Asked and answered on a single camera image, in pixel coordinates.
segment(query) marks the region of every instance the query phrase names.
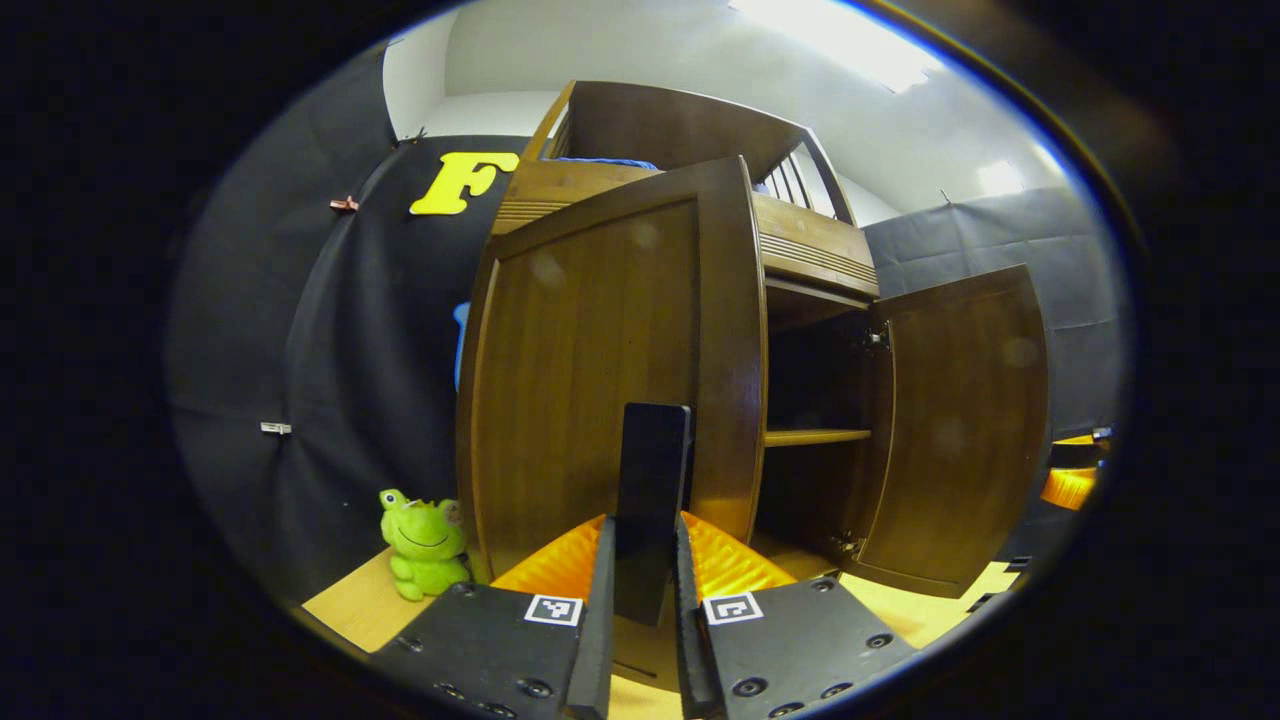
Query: white wall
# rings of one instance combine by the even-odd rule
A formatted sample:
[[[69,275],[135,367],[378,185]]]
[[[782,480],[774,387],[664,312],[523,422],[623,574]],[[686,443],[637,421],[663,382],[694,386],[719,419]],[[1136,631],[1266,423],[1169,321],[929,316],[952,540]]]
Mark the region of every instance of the white wall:
[[[796,152],[796,165],[800,168],[800,179],[804,182],[805,190],[809,191],[809,199],[813,200],[813,209],[823,215],[831,215],[831,197],[827,196],[822,178],[818,176],[818,167],[813,164],[813,158],[801,150]],[[836,179],[840,181],[840,186],[845,190],[845,197],[849,199],[849,209],[854,211],[854,220],[858,222],[858,227],[863,228],[902,214],[845,176],[836,173]]]
[[[518,135],[529,137],[559,91],[477,92],[445,97],[426,115],[428,135]]]
[[[444,99],[444,56],[457,17],[452,10],[433,18],[393,37],[387,47],[383,94],[401,140],[416,136]]]
[[[841,174],[904,213],[942,205],[938,190],[955,201],[982,196],[977,170],[1000,160],[1027,187],[1061,183],[1032,152],[1025,119],[942,65],[895,95],[726,0],[483,0],[454,24],[445,92],[608,79],[741,102],[813,128]],[[859,222],[884,211],[854,202],[867,208]]]

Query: open cabinet door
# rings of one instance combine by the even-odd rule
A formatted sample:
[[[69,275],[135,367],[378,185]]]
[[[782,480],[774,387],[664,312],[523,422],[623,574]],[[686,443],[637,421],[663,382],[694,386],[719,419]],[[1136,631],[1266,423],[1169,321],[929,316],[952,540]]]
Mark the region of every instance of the open cabinet door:
[[[1044,325],[1025,265],[872,305],[872,446],[860,552],[844,569],[960,597],[1018,523],[1048,411]]]
[[[627,402],[694,409],[691,507],[745,538],[764,290],[740,158],[641,179],[485,249],[463,341],[458,495],[492,580],[617,503]]]

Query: green frog plush toy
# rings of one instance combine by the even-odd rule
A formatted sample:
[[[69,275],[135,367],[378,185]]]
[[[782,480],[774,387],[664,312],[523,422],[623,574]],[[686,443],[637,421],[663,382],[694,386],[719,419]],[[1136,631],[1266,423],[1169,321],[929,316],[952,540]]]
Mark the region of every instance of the green frog plush toy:
[[[383,539],[392,546],[392,574],[396,589],[404,600],[419,601],[424,594],[440,594],[453,583],[471,579],[458,555],[466,547],[462,537],[462,509],[457,500],[406,501],[398,489],[384,489]]]

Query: blue object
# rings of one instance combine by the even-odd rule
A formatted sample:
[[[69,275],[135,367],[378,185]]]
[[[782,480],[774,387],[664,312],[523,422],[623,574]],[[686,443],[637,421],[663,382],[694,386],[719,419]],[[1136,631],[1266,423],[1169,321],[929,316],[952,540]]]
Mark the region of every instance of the blue object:
[[[470,302],[463,302],[453,309],[453,319],[458,322],[458,352],[453,356],[453,392],[458,391],[458,383],[462,378],[462,338],[467,336],[467,315],[470,313]]]
[[[556,158],[561,163],[604,163],[605,165],[628,165],[632,168],[644,168],[646,170],[657,170],[658,165],[653,163],[646,163],[644,160],[626,160],[620,158]]]

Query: orange object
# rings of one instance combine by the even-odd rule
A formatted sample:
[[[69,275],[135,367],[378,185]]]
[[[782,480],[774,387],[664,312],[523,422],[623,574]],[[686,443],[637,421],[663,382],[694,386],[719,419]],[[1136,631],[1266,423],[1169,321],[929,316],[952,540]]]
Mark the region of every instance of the orange object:
[[[724,530],[681,511],[694,552],[698,602],[748,591],[763,591],[796,582],[786,570],[746,547]]]
[[[1093,445],[1093,436],[1075,436],[1066,439],[1056,439],[1053,445]]]
[[[595,574],[595,548],[600,541],[604,515],[596,515],[507,570],[492,587],[530,594],[577,597],[590,602]]]
[[[1052,468],[1041,491],[1041,500],[1068,510],[1079,510],[1097,483],[1096,468]]]

